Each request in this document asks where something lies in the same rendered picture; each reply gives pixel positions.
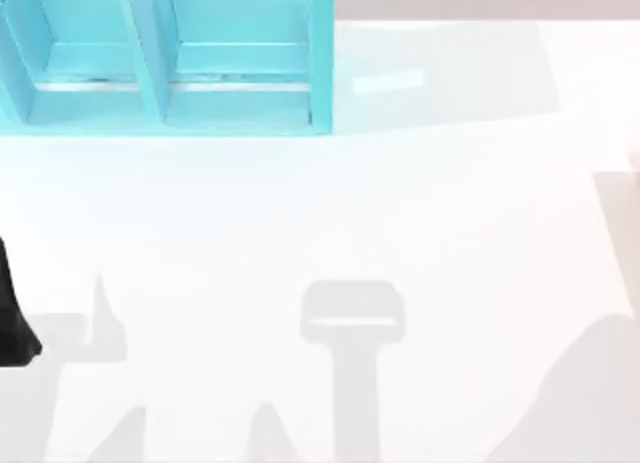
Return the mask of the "light blue rack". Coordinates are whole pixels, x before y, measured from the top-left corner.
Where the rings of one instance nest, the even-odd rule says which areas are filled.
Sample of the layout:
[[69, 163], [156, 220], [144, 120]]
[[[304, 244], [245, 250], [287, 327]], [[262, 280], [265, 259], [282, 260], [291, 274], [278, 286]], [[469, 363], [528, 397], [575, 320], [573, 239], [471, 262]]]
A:
[[0, 136], [333, 129], [335, 0], [0, 0]]

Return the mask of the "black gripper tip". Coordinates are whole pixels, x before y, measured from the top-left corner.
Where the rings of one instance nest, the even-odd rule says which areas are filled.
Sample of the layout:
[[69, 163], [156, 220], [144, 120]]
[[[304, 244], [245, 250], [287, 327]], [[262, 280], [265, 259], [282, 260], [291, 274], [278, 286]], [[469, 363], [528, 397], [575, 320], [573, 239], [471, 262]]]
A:
[[43, 345], [26, 320], [16, 297], [4, 240], [0, 237], [0, 367], [24, 367]]

